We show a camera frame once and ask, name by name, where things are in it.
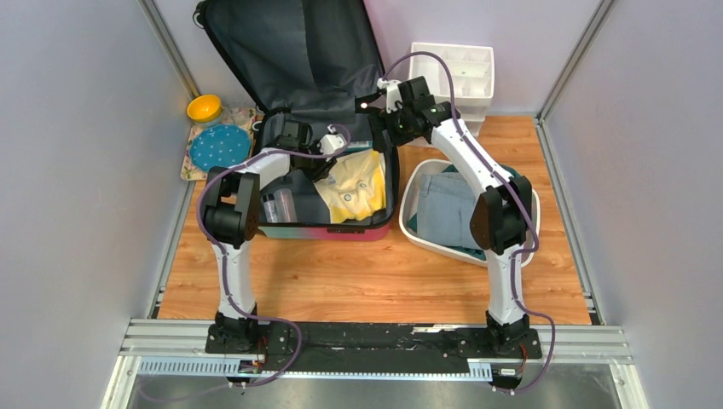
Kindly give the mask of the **yellow towel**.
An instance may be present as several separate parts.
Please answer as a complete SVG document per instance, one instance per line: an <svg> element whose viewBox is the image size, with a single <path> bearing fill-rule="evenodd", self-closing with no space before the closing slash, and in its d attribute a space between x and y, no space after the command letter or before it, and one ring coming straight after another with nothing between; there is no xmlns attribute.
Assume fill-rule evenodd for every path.
<svg viewBox="0 0 723 409"><path fill-rule="evenodd" d="M386 165L373 149L339 158L328 176L314 183L331 223L362 221L386 207Z"/></svg>

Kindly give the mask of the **white plastic basin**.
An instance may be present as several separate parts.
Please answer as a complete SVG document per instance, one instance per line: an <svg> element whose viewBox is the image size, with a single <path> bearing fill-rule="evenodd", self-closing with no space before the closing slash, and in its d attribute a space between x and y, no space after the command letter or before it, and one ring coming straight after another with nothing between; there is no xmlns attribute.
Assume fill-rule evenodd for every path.
<svg viewBox="0 0 723 409"><path fill-rule="evenodd" d="M400 229L410 242L423 249L461 262L468 262L470 264L486 267L487 262L482 251L470 250L463 247L447 247L438 245L430 242L429 240L422 239L417 234L417 208L423 176L455 171L456 168L451 162L436 158L424 160L417 165L409 177L408 183L402 195L399 212ZM534 189L532 194L532 210L530 213L531 220L535 224L535 232L539 235L541 229L541 202L538 193ZM520 263L521 266L525 267L528 265L534 256L534 253L523 254Z"/></svg>

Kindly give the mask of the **light blue denim jeans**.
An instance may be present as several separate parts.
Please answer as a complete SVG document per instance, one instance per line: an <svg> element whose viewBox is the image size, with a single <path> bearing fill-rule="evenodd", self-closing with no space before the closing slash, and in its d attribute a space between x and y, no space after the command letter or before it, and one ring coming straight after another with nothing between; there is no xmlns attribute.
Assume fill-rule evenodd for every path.
<svg viewBox="0 0 723 409"><path fill-rule="evenodd" d="M480 251L470 230L476 202L473 191L458 172L423 176L417 234L438 245Z"/></svg>

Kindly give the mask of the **white plastic drawer organizer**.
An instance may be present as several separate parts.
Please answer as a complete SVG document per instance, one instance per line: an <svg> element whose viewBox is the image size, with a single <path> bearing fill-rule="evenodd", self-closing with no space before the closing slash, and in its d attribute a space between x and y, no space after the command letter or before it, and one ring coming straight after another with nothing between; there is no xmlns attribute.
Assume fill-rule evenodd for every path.
<svg viewBox="0 0 723 409"><path fill-rule="evenodd" d="M408 76L425 78L436 101L448 101L454 92L456 109L468 130L477 136L486 119L495 92L495 59L490 47L448 43L411 44L413 52L425 51L441 57L453 79L453 87L437 60L429 56L411 58Z"/></svg>

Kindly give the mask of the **pink and teal kids suitcase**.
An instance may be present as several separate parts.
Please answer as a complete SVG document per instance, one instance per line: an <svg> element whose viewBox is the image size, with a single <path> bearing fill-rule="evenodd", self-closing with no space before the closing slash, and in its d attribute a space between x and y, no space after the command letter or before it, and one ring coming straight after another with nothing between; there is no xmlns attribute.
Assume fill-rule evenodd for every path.
<svg viewBox="0 0 723 409"><path fill-rule="evenodd" d="M291 170L262 188L292 191L295 223L261 223L274 239L374 241L390 230L398 200L397 148L375 147L374 102L385 75L379 47L361 1L202 1L196 21L263 112L252 151L277 136L297 132L319 141L330 124L342 124L351 141L371 141L386 165L386 207L362 221L331 223L314 183Z"/></svg>

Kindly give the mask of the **dark green garment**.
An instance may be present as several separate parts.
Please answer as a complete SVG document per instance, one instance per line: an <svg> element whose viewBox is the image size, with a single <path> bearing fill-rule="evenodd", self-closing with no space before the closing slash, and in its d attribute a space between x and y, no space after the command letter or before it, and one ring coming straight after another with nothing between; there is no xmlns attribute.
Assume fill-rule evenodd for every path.
<svg viewBox="0 0 723 409"><path fill-rule="evenodd" d="M484 266L486 256L470 230L476 202L454 165L430 159L417 166L406 186L400 225L420 247Z"/></svg>

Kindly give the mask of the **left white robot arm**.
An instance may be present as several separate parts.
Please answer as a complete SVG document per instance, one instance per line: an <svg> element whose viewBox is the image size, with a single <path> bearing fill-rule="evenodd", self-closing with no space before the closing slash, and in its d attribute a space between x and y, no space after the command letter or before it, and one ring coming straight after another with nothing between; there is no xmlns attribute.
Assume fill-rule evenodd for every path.
<svg viewBox="0 0 723 409"><path fill-rule="evenodd" d="M215 167L196 207L202 233L211 242L217 258L221 296L210 334L242 354L260 343L262 317L256 313L256 298L250 278L250 247L259 228L261 190L293 169L309 170L318 176L350 144L349 130L330 124L317 142L297 132L276 137L270 147L228 168Z"/></svg>

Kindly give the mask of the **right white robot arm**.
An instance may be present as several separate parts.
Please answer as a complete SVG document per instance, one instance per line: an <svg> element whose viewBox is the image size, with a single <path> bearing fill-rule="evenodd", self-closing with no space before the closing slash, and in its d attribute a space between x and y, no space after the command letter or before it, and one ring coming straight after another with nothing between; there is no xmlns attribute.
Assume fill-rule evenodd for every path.
<svg viewBox="0 0 723 409"><path fill-rule="evenodd" d="M424 78L404 82L380 78L377 87L385 96L380 127L390 141L401 146L425 138L452 162L472 190L475 207L469 228L484 251L491 290L484 339L492 354L506 357L530 329L521 299L521 270L525 242L536 236L530 215L531 184L495 162L454 105L436 102Z"/></svg>

